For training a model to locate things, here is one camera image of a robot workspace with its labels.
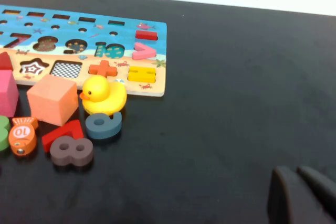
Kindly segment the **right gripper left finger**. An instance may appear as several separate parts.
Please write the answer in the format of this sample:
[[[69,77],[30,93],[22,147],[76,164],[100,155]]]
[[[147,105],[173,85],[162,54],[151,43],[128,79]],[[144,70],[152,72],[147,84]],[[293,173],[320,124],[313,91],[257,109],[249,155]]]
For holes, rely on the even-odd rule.
[[[335,223],[330,214],[301,178],[285,166],[272,170],[267,214],[269,223]]]

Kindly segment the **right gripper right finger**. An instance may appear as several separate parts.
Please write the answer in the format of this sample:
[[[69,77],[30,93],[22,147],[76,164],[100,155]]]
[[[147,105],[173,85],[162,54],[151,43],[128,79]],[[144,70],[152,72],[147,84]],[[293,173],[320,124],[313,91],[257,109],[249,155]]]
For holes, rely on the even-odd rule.
[[[319,202],[330,213],[335,213],[335,182],[319,171],[308,167],[298,167],[298,173],[306,182]]]

